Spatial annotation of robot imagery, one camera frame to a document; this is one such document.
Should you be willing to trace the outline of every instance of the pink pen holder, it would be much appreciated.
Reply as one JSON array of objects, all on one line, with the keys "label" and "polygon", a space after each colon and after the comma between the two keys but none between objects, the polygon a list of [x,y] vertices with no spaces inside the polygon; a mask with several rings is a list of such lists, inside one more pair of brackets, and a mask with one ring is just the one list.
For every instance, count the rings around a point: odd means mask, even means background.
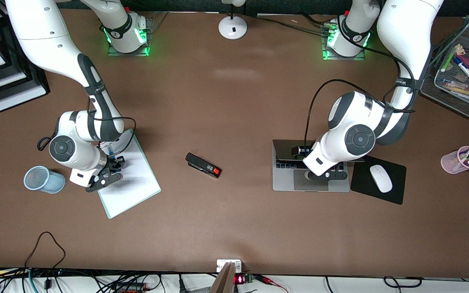
[{"label": "pink pen holder", "polygon": [[461,163],[461,158],[459,158],[459,154],[467,150],[469,150],[469,146],[463,146],[455,152],[444,155],[441,158],[441,166],[443,169],[450,174],[457,174],[469,170],[467,162],[464,161],[464,163]]}]

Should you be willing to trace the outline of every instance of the brown table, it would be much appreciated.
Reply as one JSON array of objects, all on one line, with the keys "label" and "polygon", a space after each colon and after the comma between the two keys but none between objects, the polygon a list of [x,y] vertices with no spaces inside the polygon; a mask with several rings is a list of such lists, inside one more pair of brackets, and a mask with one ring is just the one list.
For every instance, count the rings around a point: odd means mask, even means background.
[{"label": "brown table", "polygon": [[[68,177],[35,145],[61,113],[86,105],[80,85],[49,73],[51,94],[0,113],[0,266],[22,266],[49,230],[67,251],[61,267],[214,271],[217,258],[240,258],[268,274],[469,278],[469,172],[449,175],[439,164],[469,144],[469,120],[425,98],[404,138],[371,152],[407,167],[401,206],[355,192],[272,191],[271,141],[303,138],[316,89],[344,78],[382,96],[396,78],[391,60],[324,61],[318,37],[249,17],[247,35],[228,41],[217,31],[224,16],[206,13],[171,13],[149,57],[107,57],[97,17],[62,12],[119,111],[138,121],[162,192],[108,219],[97,194],[74,184],[56,195],[24,188],[35,165]],[[437,19],[434,41],[460,24]],[[330,107],[349,90],[332,84],[320,93],[309,139],[327,131]],[[190,169],[188,152],[223,168],[221,178]],[[60,256],[45,238],[31,265]]]}]

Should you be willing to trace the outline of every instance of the laptop keyboard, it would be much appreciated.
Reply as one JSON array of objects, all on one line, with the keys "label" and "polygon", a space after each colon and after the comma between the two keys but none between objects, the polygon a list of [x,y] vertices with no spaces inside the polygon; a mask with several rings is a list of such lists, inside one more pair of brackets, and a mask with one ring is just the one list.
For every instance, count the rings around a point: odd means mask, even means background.
[{"label": "laptop keyboard", "polygon": [[[289,160],[276,160],[276,168],[287,168],[287,169],[308,169],[303,161],[289,161]],[[332,166],[331,171],[343,171],[344,162],[337,163]]]}]

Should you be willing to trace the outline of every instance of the black mouse pad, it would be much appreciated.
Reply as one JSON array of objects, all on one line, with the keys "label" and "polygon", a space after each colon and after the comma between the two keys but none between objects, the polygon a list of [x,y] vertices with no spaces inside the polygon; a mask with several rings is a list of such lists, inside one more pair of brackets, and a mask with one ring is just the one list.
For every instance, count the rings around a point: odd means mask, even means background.
[{"label": "black mouse pad", "polygon": [[[371,156],[364,156],[363,159],[365,159],[363,163],[354,163],[350,190],[396,204],[403,204],[406,167]],[[370,174],[370,167],[374,165],[381,165],[387,171],[392,181],[391,191],[386,193],[379,191],[372,174]]]}]

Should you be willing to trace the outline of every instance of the white bracket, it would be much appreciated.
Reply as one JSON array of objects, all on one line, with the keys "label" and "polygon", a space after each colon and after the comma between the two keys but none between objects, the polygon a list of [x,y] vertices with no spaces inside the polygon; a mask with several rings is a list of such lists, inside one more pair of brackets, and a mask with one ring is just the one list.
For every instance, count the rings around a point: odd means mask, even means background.
[{"label": "white bracket", "polygon": [[242,272],[242,261],[241,260],[216,260],[216,272],[220,273],[226,262],[233,262],[235,264],[235,273]]}]

